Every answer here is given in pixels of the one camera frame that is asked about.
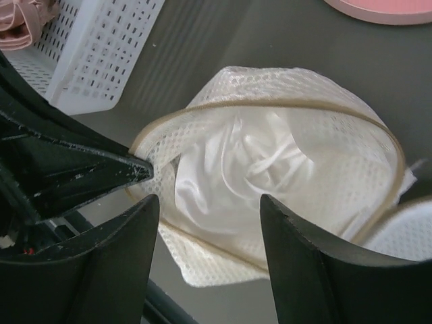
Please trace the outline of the white satin bra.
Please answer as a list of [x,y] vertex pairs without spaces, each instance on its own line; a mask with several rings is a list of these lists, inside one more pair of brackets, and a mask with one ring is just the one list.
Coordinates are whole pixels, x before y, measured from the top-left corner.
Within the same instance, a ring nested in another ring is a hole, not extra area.
[[179,212],[213,233],[241,232],[269,194],[299,216],[349,238],[373,214],[396,173],[388,135],[357,117],[312,109],[252,108],[207,132],[180,156]]

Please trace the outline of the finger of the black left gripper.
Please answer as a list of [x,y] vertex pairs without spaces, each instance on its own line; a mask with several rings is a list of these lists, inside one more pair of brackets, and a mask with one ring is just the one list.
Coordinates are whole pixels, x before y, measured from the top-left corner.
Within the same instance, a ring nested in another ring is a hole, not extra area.
[[1,56],[1,225],[63,217],[153,177],[148,161],[51,106]]

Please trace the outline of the white mesh laundry bag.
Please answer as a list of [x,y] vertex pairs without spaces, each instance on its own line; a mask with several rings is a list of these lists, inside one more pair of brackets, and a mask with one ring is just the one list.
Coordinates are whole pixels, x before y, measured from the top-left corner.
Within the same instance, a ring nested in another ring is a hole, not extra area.
[[302,68],[225,67],[130,149],[154,168],[159,233],[194,287],[267,279],[262,195],[355,244],[414,183],[402,147],[360,98]]

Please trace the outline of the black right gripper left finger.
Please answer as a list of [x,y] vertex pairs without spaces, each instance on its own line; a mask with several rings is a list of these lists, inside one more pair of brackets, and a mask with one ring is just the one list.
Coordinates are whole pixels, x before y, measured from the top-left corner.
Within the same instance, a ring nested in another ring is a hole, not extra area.
[[1,258],[2,323],[139,323],[159,199],[35,254]]

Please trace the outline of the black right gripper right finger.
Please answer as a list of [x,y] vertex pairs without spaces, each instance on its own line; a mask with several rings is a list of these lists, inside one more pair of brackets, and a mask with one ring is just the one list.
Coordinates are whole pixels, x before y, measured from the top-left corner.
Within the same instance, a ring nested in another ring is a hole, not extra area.
[[379,254],[260,200],[279,323],[430,323],[431,262]]

